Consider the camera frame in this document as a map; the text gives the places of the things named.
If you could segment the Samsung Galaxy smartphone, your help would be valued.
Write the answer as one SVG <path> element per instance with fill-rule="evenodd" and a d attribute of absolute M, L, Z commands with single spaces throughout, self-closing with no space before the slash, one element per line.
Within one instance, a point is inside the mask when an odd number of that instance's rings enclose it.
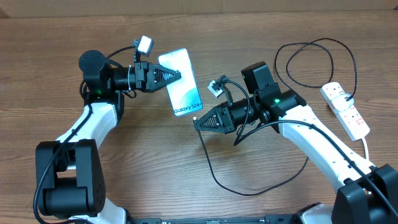
<path fill-rule="evenodd" d="M 187 49 L 182 48 L 158 56 L 161 66 L 181 73 L 181 78 L 167 85 L 173 114 L 185 116 L 203 108 L 192 63 Z"/>

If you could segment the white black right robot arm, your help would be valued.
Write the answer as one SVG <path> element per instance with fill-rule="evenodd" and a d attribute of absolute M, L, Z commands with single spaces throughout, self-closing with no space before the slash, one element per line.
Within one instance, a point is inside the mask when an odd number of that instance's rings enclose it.
<path fill-rule="evenodd" d="M 322 171 L 333 187 L 333 205 L 311 204 L 292 215 L 266 218 L 266 223 L 397 223 L 397 171 L 386 164 L 376 167 L 339 140 L 295 91 L 281 92 L 265 62 L 244 68 L 245 97 L 233 101 L 222 75 L 210 82 L 224 103 L 194 119 L 197 131 L 232 133 L 257 120 L 257 132 L 268 126 L 297 145 Z"/>

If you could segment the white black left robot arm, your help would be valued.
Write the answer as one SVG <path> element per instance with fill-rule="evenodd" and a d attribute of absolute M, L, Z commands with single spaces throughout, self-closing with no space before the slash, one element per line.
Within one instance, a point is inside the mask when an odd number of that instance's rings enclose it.
<path fill-rule="evenodd" d="M 98 149 L 124 114 L 124 98 L 137 91 L 153 93 L 181 79 L 178 70 L 141 61 L 123 67 L 98 50 L 79 58 L 83 72 L 80 96 L 83 113 L 76 123 L 54 141 L 35 150 L 37 186 L 32 203 L 34 216 L 53 216 L 60 223 L 133 223 L 130 213 L 106 196 Z"/>

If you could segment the white charger plug adapter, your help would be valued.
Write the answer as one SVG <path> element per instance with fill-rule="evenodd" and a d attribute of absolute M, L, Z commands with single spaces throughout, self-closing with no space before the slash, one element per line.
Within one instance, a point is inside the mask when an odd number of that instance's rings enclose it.
<path fill-rule="evenodd" d="M 334 113 L 345 111 L 353 104 L 354 99 L 349 93 L 344 93 L 331 99 L 331 108 Z"/>

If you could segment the white power extension strip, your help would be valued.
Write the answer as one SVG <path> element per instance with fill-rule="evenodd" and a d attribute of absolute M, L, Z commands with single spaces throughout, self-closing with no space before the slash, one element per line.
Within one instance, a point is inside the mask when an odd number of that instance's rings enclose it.
<path fill-rule="evenodd" d="M 338 82 L 331 82 L 323 85 L 320 89 L 320 93 L 331 108 L 331 99 L 346 92 Z M 363 139 L 369 134 L 370 128 L 354 104 L 347 110 L 334 114 L 352 141 Z"/>

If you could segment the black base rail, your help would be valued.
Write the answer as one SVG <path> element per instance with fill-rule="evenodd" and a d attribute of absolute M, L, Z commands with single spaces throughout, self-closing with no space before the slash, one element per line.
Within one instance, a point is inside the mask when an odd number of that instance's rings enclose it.
<path fill-rule="evenodd" d="M 130 224 L 290 224 L 292 215 L 278 214 L 265 215 L 264 217 L 239 217 L 239 218 L 186 218 L 169 219 L 161 218 L 132 218 L 128 217 Z"/>

